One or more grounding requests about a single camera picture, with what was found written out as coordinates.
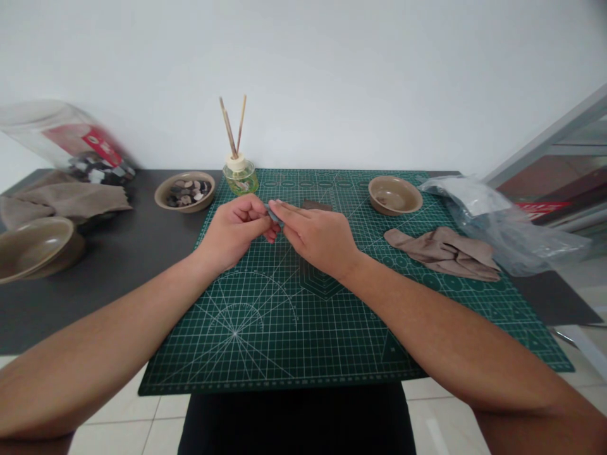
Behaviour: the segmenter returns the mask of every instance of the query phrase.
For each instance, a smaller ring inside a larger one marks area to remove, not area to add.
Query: table
[[[38,169],[10,195],[49,169]],[[207,211],[183,215],[154,202],[156,187],[183,170],[139,170],[129,184],[134,210],[86,234],[87,254],[70,270],[0,287],[0,355],[19,355],[70,323],[98,310],[192,251]],[[206,171],[214,179],[221,171]],[[0,224],[0,232],[5,228]],[[513,281],[546,325],[595,324],[602,319],[555,272]]]

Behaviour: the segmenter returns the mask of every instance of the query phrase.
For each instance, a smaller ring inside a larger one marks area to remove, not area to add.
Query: bowl of stones
[[[181,213],[206,209],[214,197],[215,180],[200,171],[174,175],[162,182],[154,194],[160,207]]]

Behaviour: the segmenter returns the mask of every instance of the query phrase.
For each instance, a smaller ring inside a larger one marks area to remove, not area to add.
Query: left hand
[[[230,270],[245,255],[251,242],[263,234],[274,243],[280,227],[268,216],[254,194],[236,198],[217,209],[211,225],[193,256],[217,274]]]

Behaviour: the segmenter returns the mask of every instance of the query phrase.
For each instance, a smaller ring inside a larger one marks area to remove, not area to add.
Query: green liquid
[[[233,173],[231,177],[226,176],[230,189],[236,196],[242,196],[249,193],[255,193],[259,189],[259,180],[257,180],[257,173],[253,172],[247,177],[242,179],[238,178],[238,174]]]

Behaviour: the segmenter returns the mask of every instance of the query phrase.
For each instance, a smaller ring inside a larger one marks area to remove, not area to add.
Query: reed diffuser
[[[240,137],[242,135],[242,123],[245,119],[245,107],[247,106],[247,96],[245,95],[242,103],[242,113],[240,115],[240,127],[238,128],[238,143],[234,144],[234,136],[230,126],[228,112],[223,105],[223,99],[219,97],[221,112],[223,113],[223,121],[226,124],[228,132],[228,140],[232,153],[226,158],[226,165],[223,167],[223,174],[226,176],[228,186],[236,196],[242,196],[248,193],[255,193],[259,189],[259,180],[255,173],[255,165],[251,163],[240,152]]]

